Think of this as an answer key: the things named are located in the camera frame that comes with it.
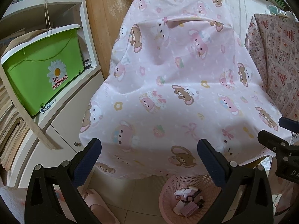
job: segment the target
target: pink patterned cloth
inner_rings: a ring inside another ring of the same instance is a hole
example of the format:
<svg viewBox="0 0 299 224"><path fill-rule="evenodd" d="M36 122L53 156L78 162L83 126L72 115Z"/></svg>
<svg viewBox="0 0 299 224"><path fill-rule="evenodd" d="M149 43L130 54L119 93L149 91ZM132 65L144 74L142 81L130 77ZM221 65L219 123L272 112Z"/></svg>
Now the pink patterned cloth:
<svg viewBox="0 0 299 224"><path fill-rule="evenodd" d="M283 116L299 120L299 23L281 16L255 14L248 34L249 54L266 92Z"/></svg>
<svg viewBox="0 0 299 224"><path fill-rule="evenodd" d="M101 140L96 165L118 178L205 174L202 138L246 164L271 154L259 131L291 140L264 90L224 0L134 0L80 139Z"/></svg>

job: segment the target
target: white floor tile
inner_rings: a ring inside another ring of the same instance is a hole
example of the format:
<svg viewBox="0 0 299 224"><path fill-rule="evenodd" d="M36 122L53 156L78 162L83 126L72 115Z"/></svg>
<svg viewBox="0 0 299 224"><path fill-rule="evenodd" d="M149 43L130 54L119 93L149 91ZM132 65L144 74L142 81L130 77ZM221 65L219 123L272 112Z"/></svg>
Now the white floor tile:
<svg viewBox="0 0 299 224"><path fill-rule="evenodd" d="M135 182L108 176L96 168L88 188L97 191L106 204L128 210Z"/></svg>
<svg viewBox="0 0 299 224"><path fill-rule="evenodd" d="M166 177L160 176L136 180L129 211L161 216L159 196L166 181Z"/></svg>
<svg viewBox="0 0 299 224"><path fill-rule="evenodd" d="M124 224L125 222L125 218L127 215L127 210L115 207L115 206L111 206L111 205L107 205L108 208L112 211L112 213L115 215L115 217L117 218L117 220L119 220L119 222L121 224Z"/></svg>
<svg viewBox="0 0 299 224"><path fill-rule="evenodd" d="M128 211L124 224L167 224L163 217Z"/></svg>

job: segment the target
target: white cabinet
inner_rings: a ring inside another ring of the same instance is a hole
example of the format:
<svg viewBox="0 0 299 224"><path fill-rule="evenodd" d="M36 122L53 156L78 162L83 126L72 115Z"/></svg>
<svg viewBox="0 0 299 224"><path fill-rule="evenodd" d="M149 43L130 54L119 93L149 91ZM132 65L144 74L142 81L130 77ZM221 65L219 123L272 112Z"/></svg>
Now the white cabinet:
<svg viewBox="0 0 299 224"><path fill-rule="evenodd" d="M46 136L57 149L50 150L43 143L37 143L25 166L19 184L20 188L28 188L32 171L36 165L41 164L44 168L57 167L64 160L71 161L76 155L76 152L61 138L51 125L46 130Z"/></svg>
<svg viewBox="0 0 299 224"><path fill-rule="evenodd" d="M102 73L99 72L66 104L51 123L59 135L76 152L82 151L84 148L79 139L84 113L90 99L103 82Z"/></svg>

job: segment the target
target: pink blanket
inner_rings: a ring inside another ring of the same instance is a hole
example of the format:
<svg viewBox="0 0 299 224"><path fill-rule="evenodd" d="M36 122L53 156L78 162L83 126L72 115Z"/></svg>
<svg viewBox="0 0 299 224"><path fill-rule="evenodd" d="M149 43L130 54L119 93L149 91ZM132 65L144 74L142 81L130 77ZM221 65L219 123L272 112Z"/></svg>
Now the pink blanket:
<svg viewBox="0 0 299 224"><path fill-rule="evenodd" d="M205 174L202 138L249 163L271 154L259 131L291 139L264 90L224 0L134 0L80 139L101 140L96 165L118 178Z"/></svg>

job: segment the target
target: green plastic box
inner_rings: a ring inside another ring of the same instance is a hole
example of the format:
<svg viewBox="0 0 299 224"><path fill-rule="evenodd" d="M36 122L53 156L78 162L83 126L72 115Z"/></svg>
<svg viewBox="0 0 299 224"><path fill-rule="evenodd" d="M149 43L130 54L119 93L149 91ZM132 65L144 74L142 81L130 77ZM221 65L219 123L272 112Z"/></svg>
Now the green plastic box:
<svg viewBox="0 0 299 224"><path fill-rule="evenodd" d="M5 53L1 64L19 101L36 115L83 69L77 30L71 24L42 33Z"/></svg>

